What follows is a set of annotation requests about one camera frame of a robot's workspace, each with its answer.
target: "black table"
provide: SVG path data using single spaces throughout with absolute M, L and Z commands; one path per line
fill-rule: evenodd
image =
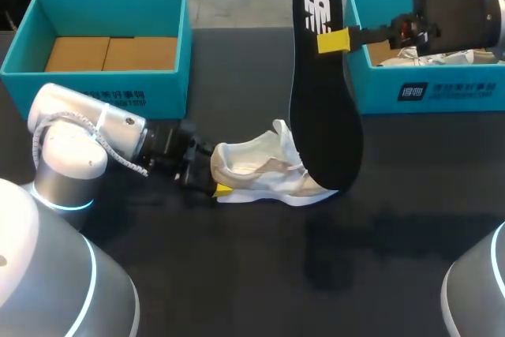
M 200 135 L 248 140 L 286 118 L 292 58 L 289 29 L 196 30 Z M 30 136 L 3 86 L 0 113 L 0 177 L 28 182 Z M 505 114 L 364 124 L 356 185 L 306 209 L 189 208 L 164 178 L 110 170 L 84 233 L 137 285 L 139 336 L 447 337 L 443 277 L 505 219 Z

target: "box logo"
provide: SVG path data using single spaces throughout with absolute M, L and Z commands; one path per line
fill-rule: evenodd
M 330 0 L 305 0 L 305 11 L 310 14 L 305 18 L 305 27 L 309 31 L 318 35 L 331 32 L 326 25 L 331 21 Z
M 425 97 L 427 82 L 405 83 L 398 95 L 399 102 L 418 102 Z

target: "shoe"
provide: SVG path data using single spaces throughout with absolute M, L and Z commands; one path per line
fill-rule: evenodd
M 338 191 L 318 185 L 301 162 L 290 129 L 274 120 L 267 131 L 242 144 L 218 144 L 211 157 L 212 177 L 233 189 L 219 203 L 280 200 L 297 207 L 322 201 Z
M 486 51 L 459 51 L 452 54 L 417 56 L 416 47 L 405 47 L 397 58 L 387 59 L 379 66 L 442 66 L 442 65 L 489 65 L 498 63 L 492 53 Z

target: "black insole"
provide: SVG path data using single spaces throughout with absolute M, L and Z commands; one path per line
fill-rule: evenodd
M 342 0 L 293 0 L 294 78 L 290 125 L 312 178 L 345 191 L 361 166 L 363 131 L 347 88 L 343 53 L 318 54 L 317 35 L 343 29 Z

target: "cardboard box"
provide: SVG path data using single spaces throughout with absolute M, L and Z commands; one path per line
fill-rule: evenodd
M 102 71 L 109 41 L 109 37 L 58 37 L 45 71 Z
M 103 71 L 173 70 L 177 38 L 110 39 Z
M 58 37 L 76 36 L 170 37 L 177 45 L 174 57 L 161 54 L 160 58 L 156 49 L 145 53 L 151 56 L 154 69 L 46 72 L 48 63 L 48 69 L 54 69 L 48 61 Z M 32 0 L 0 76 L 24 119 L 36 93 L 49 82 L 147 119 L 179 119 L 186 111 L 191 47 L 186 0 Z
M 389 47 L 389 42 L 384 41 L 383 43 L 371 43 L 367 45 L 368 53 L 370 54 L 370 61 L 372 66 L 378 66 L 382 62 L 398 57 L 400 49 L 391 49 Z
M 412 0 L 347 0 L 344 24 L 377 28 L 411 11 Z M 375 45 L 346 55 L 362 114 L 505 110 L 505 65 L 375 66 L 384 58 Z

